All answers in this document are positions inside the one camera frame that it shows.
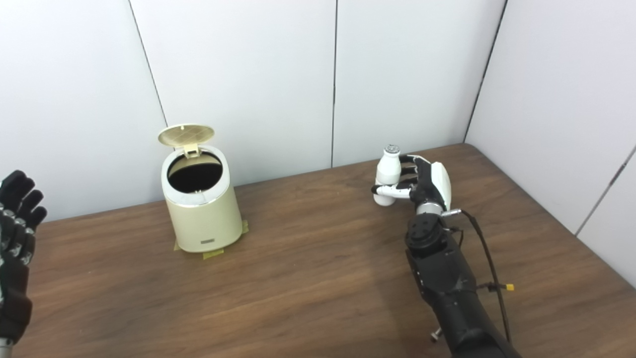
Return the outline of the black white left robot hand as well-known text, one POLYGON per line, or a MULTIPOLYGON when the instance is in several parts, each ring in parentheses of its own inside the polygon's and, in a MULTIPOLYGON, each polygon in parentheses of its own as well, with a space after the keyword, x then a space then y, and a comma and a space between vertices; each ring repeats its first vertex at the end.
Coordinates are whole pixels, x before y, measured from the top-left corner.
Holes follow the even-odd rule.
POLYGON ((1 181, 1 346, 17 344, 30 324, 33 304, 27 296, 29 265, 36 231, 48 212, 43 193, 25 172, 15 170, 1 181))

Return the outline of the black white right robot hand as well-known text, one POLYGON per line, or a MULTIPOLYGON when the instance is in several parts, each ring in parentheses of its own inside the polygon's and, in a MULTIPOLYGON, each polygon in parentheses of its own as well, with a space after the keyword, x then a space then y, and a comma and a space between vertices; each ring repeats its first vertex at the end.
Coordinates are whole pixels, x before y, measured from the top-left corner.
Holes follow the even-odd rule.
POLYGON ((377 165, 373 199, 390 206, 397 199, 415 204, 416 213, 441 213, 451 209, 452 188, 441 162, 422 156, 385 153, 377 165))

